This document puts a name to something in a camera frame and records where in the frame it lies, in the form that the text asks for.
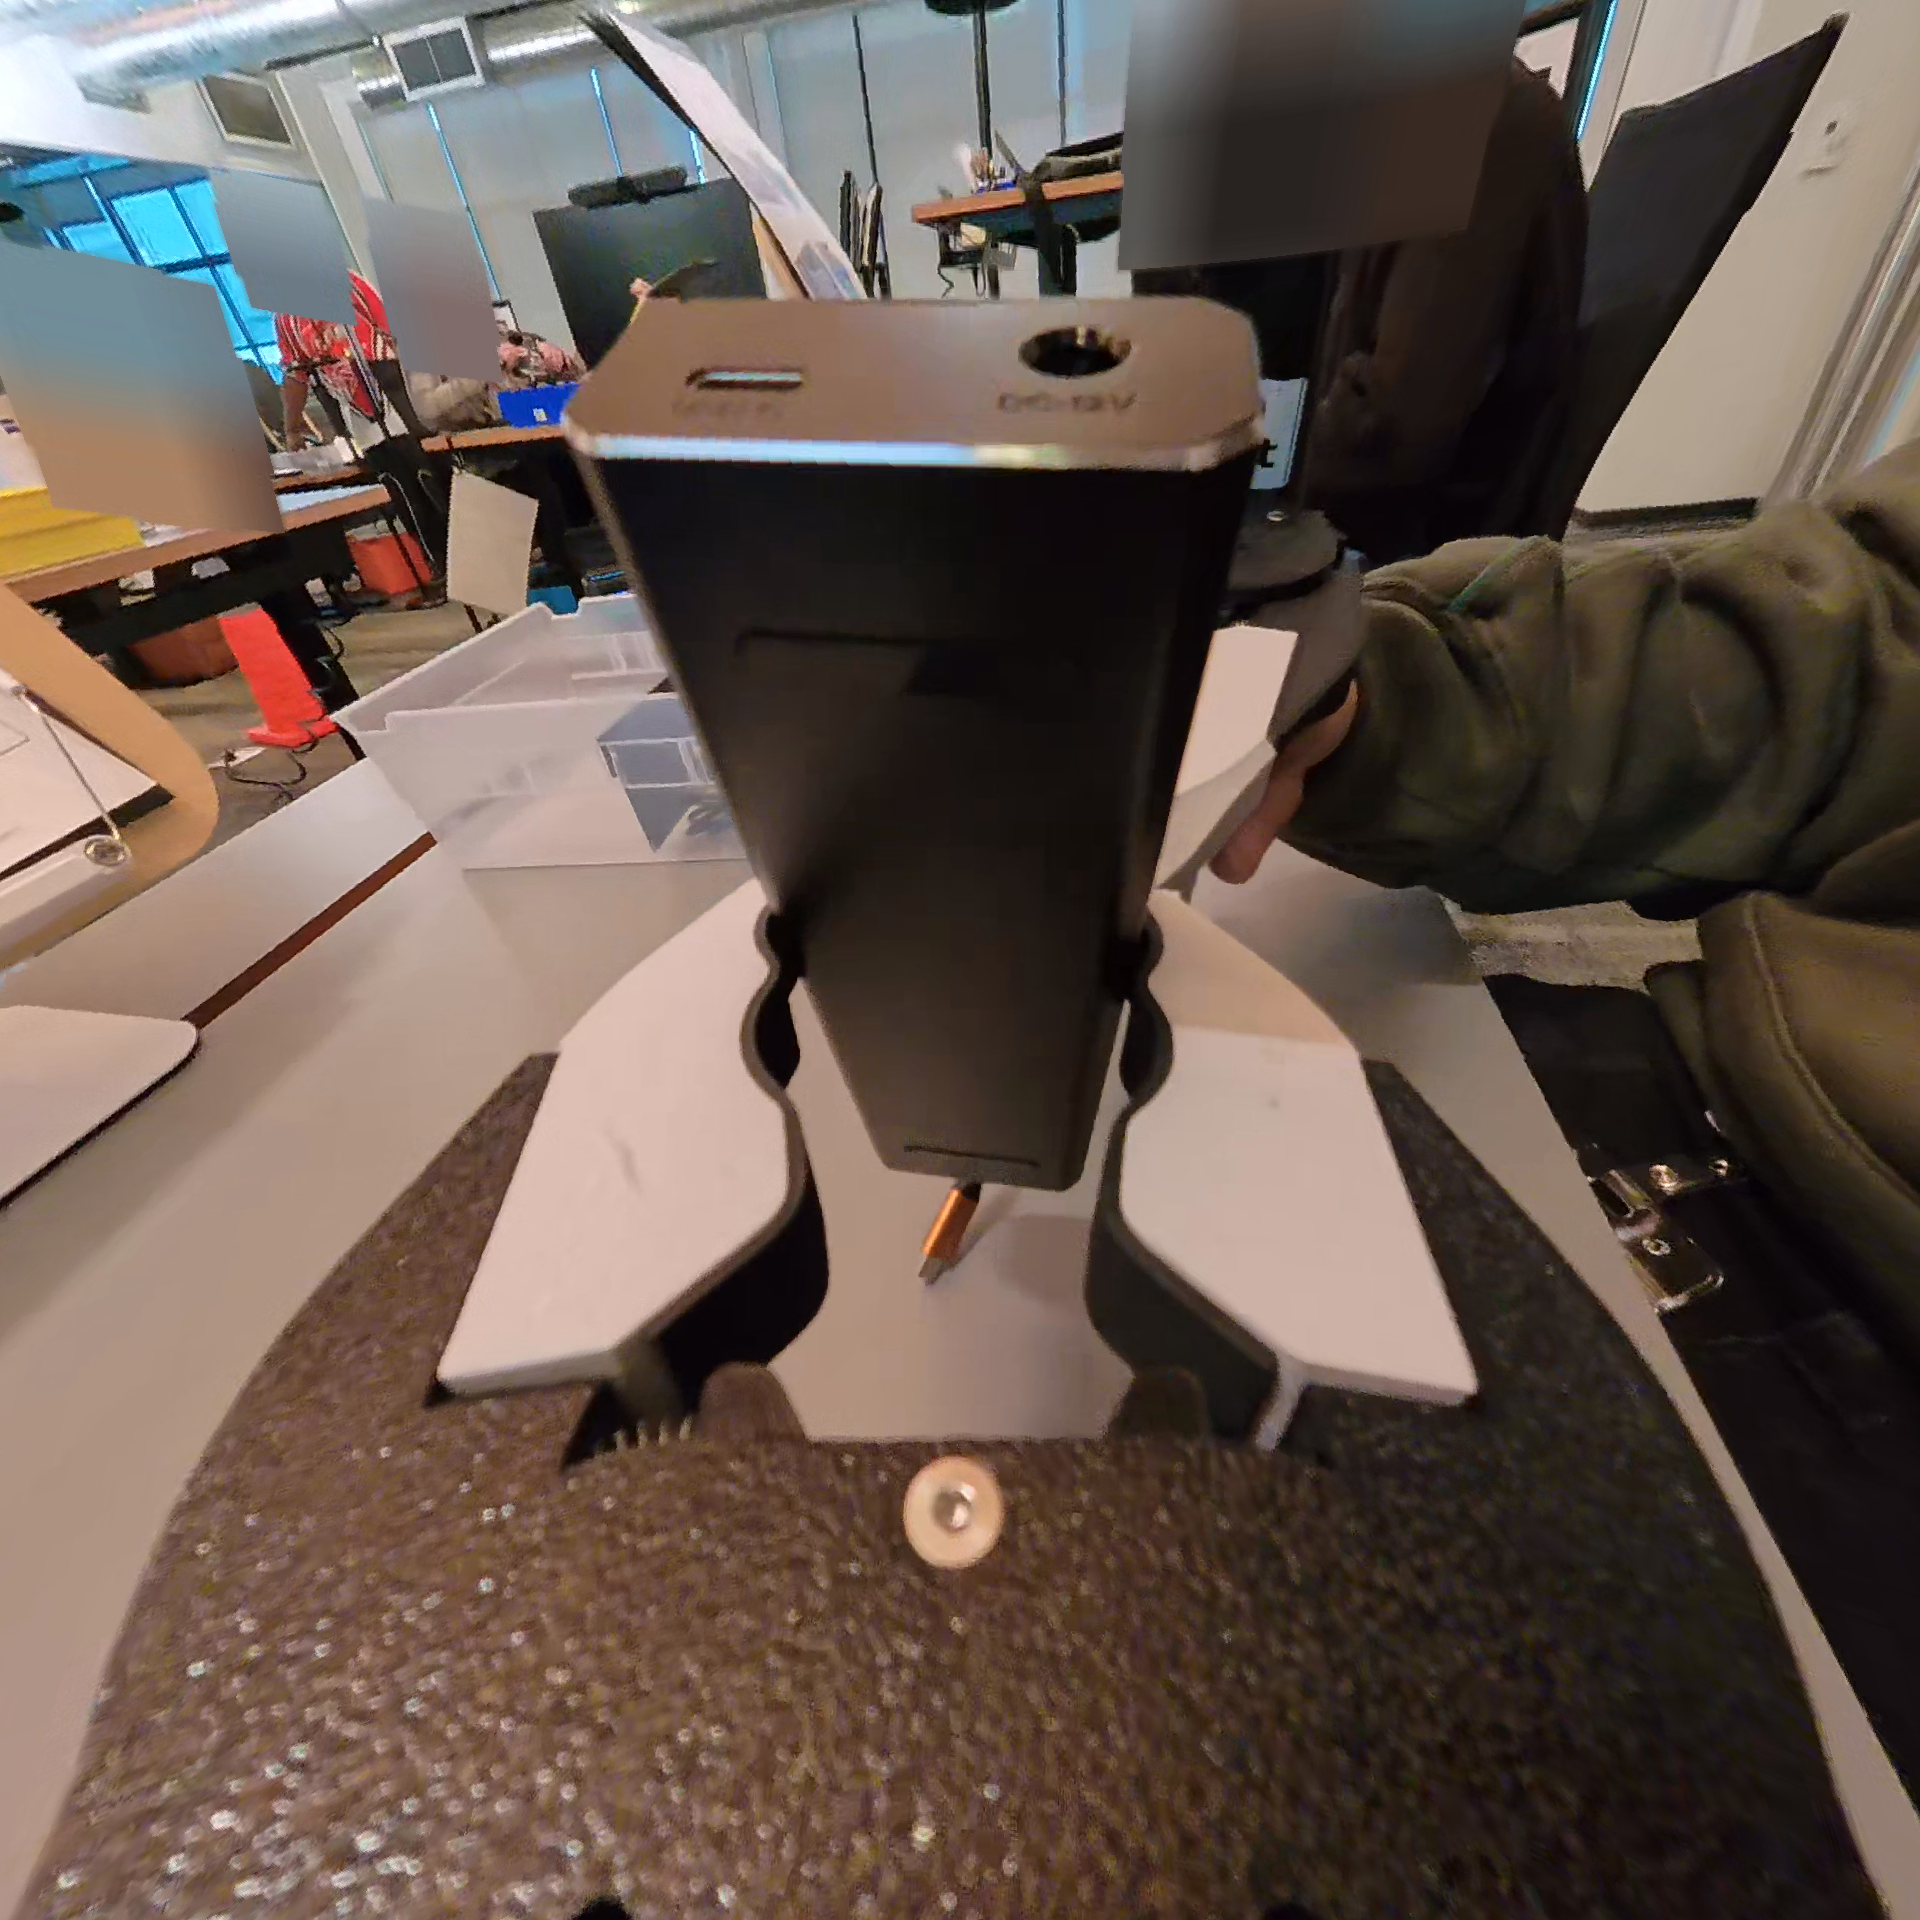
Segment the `person's right forearm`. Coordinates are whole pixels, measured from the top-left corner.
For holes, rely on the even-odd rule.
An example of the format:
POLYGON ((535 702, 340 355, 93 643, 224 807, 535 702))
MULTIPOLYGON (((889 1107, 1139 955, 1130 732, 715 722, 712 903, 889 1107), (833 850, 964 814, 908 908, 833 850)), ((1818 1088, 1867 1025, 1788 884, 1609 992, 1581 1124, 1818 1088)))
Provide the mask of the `person's right forearm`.
POLYGON ((1360 606, 1311 858, 1481 914, 1915 921, 1915 444, 1721 536, 1444 545, 1360 606))

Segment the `clear plastic bin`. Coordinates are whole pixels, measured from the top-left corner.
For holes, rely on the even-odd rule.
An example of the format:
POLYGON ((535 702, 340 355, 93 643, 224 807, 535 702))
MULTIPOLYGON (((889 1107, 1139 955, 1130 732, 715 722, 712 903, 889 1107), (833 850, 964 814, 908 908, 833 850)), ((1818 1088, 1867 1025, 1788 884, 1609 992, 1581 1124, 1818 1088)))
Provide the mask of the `clear plastic bin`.
POLYGON ((660 691, 677 692, 649 615, 613 592, 505 617, 336 724, 472 873, 727 862, 649 858, 595 745, 660 691))

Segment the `ceiling air vent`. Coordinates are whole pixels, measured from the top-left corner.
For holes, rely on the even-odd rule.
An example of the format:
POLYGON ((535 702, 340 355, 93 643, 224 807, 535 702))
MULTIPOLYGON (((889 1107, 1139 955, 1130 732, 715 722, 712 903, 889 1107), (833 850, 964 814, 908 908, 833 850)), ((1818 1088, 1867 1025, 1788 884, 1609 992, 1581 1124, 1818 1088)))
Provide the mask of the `ceiling air vent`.
POLYGON ((484 46, 467 16, 447 16, 381 39, 405 103, 429 103, 490 82, 484 46))

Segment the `adjoining grey desk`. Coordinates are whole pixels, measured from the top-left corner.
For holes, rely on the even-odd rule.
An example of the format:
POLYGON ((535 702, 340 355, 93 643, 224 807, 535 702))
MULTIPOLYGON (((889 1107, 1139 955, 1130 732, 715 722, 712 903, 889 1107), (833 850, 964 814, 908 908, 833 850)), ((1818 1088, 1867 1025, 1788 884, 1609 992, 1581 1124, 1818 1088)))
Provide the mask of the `adjoining grey desk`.
POLYGON ((434 847, 386 777, 360 761, 17 963, 3 1001, 183 1020, 202 1040, 217 1015, 434 847))

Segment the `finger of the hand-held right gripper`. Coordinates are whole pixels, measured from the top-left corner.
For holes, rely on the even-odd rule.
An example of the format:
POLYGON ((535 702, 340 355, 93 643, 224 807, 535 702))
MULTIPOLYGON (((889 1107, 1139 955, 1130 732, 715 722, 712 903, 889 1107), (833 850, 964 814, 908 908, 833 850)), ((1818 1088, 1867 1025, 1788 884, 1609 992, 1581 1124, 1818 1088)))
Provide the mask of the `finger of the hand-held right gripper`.
POLYGON ((1297 631, 1245 623, 1211 635, 1161 836, 1157 889, 1188 889, 1259 803, 1297 647, 1297 631))

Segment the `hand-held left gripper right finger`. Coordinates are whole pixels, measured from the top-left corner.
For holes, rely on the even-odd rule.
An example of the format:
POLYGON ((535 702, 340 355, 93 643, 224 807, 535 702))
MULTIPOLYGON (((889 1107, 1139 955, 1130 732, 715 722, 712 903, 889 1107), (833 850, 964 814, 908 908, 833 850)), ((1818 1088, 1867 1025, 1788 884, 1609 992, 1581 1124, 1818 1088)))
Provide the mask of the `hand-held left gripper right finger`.
POLYGON ((1477 1369, 1359 1050, 1282 971, 1153 894, 1087 1302, 1213 1435, 1274 1449, 1315 1387, 1459 1408, 1477 1369))

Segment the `person's green jacket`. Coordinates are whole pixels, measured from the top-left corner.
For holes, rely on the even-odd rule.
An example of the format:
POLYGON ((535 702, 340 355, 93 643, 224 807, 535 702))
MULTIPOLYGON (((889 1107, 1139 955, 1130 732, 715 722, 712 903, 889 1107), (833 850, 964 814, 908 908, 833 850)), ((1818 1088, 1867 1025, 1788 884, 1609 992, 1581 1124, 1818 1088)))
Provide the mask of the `person's green jacket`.
POLYGON ((1645 971, 1708 1112, 1906 1384, 1919 1362, 1919 826, 1746 894, 1645 971))

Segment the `orange traffic cone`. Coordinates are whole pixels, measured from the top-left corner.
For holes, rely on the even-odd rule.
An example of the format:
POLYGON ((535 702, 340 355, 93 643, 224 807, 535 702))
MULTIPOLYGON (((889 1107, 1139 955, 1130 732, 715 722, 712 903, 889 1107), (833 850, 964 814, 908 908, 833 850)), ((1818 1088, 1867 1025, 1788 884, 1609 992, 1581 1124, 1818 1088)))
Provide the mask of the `orange traffic cone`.
POLYGON ((301 753, 336 736, 305 666, 264 609, 217 615, 221 635, 256 704, 259 724, 248 739, 264 750, 301 753))

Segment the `person's right hand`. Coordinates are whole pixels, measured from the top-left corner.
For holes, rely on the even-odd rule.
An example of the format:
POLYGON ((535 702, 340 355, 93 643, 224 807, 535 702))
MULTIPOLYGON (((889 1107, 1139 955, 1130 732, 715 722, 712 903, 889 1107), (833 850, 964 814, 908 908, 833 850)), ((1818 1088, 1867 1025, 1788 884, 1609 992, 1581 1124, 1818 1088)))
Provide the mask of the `person's right hand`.
POLYGON ((1211 856, 1209 871, 1217 878, 1242 884, 1258 875, 1265 856, 1298 817, 1312 776, 1340 753, 1353 732, 1359 708, 1359 680, 1346 678, 1297 728, 1280 736, 1258 803, 1211 856))

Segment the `metal chair bracket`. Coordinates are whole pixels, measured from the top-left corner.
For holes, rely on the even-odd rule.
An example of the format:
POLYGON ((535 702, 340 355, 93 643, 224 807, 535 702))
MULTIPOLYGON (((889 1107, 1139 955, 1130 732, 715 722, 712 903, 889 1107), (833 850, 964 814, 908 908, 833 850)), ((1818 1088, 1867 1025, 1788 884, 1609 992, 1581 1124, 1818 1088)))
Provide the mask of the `metal chair bracket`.
POLYGON ((1586 1171, 1591 1195, 1657 1318, 1669 1319, 1723 1289, 1723 1262, 1684 1231, 1676 1204, 1740 1184, 1741 1177, 1740 1164, 1725 1155, 1586 1171))

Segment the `silver air duct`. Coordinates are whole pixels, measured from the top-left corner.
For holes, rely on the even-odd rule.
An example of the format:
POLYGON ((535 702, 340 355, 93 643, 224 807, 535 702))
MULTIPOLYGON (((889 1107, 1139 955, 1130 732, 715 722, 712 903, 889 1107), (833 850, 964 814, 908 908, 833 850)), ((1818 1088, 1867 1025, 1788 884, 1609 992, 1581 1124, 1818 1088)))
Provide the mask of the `silver air duct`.
POLYGON ((541 2, 144 4, 66 36, 64 70, 89 102, 124 106, 155 88, 355 52, 443 19, 540 9, 541 2))

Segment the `small reflective box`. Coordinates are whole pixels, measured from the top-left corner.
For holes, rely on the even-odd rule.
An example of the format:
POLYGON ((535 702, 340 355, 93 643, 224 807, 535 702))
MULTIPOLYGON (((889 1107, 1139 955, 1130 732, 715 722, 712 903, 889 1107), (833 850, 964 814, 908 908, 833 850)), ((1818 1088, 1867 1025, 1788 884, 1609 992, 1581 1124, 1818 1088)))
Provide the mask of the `small reflective box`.
POLYGON ((744 858, 731 804, 677 692, 644 696, 595 745, 649 858, 744 858))

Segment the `white standing board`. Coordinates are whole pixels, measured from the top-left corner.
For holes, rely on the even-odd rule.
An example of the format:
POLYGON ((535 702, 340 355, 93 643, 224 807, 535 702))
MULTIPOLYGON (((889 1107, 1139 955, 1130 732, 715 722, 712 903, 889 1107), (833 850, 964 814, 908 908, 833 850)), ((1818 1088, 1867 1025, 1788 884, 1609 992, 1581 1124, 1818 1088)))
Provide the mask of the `white standing board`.
POLYGON ((528 609, 538 500, 467 470, 448 484, 443 586, 448 602, 488 617, 528 609))

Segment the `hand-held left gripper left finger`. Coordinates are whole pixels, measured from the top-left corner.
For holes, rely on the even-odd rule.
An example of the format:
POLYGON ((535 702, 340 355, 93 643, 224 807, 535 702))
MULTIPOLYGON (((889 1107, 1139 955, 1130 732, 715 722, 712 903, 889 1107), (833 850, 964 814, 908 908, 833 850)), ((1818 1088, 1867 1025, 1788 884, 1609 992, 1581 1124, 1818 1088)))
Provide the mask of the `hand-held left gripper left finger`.
POLYGON ((826 1305, 800 1115, 795 969, 755 881, 567 1033, 436 1368, 452 1400, 605 1387, 693 1410, 826 1305))

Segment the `wooden board with instruction sheet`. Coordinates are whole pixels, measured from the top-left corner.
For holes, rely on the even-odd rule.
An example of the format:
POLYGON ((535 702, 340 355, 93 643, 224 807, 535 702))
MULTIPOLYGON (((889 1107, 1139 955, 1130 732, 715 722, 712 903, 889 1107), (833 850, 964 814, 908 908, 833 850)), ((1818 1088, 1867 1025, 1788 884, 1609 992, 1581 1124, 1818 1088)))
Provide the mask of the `wooden board with instruction sheet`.
POLYGON ((858 267, 767 146, 729 89, 679 39, 636 16, 595 8, 583 24, 717 159, 749 203, 769 292, 787 299, 864 302, 858 267))
POLYGON ((5 680, 44 722, 84 736, 161 791, 155 809, 119 826, 91 776, 81 777, 101 836, 119 852, 107 859, 58 856, 55 862, 66 862, 66 870, 49 884, 5 883, 5 891, 13 894, 5 903, 3 945, 5 968, 12 968, 147 894, 202 852, 217 826, 219 800, 202 753, 165 715, 10 587, 3 591, 3 609, 5 680))

